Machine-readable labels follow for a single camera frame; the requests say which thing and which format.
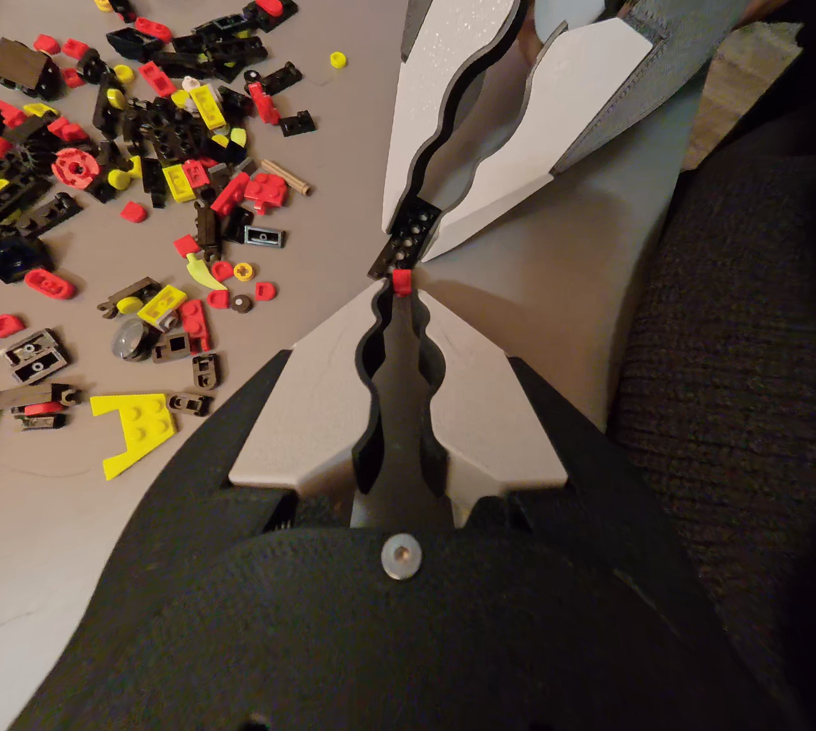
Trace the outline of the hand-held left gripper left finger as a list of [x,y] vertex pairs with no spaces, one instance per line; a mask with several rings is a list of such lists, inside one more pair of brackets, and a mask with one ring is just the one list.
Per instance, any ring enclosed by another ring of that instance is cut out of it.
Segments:
[[293,346],[232,484],[298,495],[371,491],[384,454],[374,376],[392,309],[391,284],[377,280]]

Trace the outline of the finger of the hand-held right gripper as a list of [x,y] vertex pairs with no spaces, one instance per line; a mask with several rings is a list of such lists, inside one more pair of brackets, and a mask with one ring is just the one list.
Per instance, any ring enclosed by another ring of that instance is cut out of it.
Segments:
[[421,261],[463,244],[547,185],[561,156],[652,49],[617,17],[574,30],[559,24],[527,79],[513,134],[476,165],[464,197],[440,216]]
[[449,137],[469,84],[507,49],[522,0],[409,0],[382,194],[389,233]]

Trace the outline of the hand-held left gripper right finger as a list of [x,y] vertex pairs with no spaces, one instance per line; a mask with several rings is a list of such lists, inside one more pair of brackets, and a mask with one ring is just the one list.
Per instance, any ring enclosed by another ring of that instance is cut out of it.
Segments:
[[420,466],[450,502],[454,527],[477,502],[561,489],[568,475],[507,354],[422,289],[413,296],[419,371]]

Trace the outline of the black holed lego plate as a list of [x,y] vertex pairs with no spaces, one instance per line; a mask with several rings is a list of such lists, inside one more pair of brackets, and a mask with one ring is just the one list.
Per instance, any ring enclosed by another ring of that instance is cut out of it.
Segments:
[[441,215],[439,207],[419,196],[407,196],[368,277],[377,280],[389,278],[395,270],[412,270],[427,248]]

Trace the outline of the pile of lego pieces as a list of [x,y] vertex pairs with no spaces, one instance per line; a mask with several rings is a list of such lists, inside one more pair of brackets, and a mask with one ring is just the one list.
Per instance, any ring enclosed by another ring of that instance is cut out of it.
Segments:
[[[2,202],[12,188],[26,195],[25,208],[11,209],[11,226],[20,224],[11,248],[14,261],[23,261],[22,277],[2,284],[2,314],[21,319],[26,327],[2,340],[2,348],[20,338],[48,329],[59,346],[28,346],[36,354],[29,372],[41,387],[61,383],[77,389],[79,403],[33,402],[24,407],[44,409],[34,418],[56,419],[59,428],[23,430],[23,422],[2,412],[2,492],[16,489],[97,491],[112,499],[153,477],[179,443],[178,435],[161,430],[166,440],[130,469],[112,480],[105,462],[128,450],[117,409],[93,414],[91,398],[164,395],[167,399],[190,387],[189,356],[179,345],[171,359],[155,364],[150,356],[123,359],[112,350],[124,324],[136,321],[136,333],[148,329],[148,340],[162,333],[136,313],[123,315],[108,297],[150,278],[158,292],[168,285],[174,296],[206,305],[209,285],[203,276],[203,254],[187,239],[197,231],[196,204],[201,189],[189,184],[184,168],[201,139],[213,136],[199,117],[184,112],[181,139],[177,124],[160,129],[160,147],[180,162],[162,164],[150,140],[139,134],[145,122],[141,105],[160,96],[152,83],[175,83],[153,68],[145,78],[146,62],[129,60],[108,42],[107,34],[126,30],[113,6],[99,9],[101,0],[2,0],[3,56],[46,56],[44,68],[56,67],[62,90],[56,102],[2,86],[2,118],[12,127],[2,137]],[[250,0],[128,0],[136,18],[159,25],[158,32],[179,37],[199,23],[233,12]],[[305,62],[304,52],[320,51],[323,40],[340,36],[330,0],[294,0],[300,13],[263,44],[274,62]]]

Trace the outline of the person's black knit sweater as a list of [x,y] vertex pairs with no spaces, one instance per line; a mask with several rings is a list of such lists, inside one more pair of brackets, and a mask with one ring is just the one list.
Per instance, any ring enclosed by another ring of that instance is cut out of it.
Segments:
[[770,21],[801,54],[672,201],[608,432],[783,727],[814,729],[814,0]]

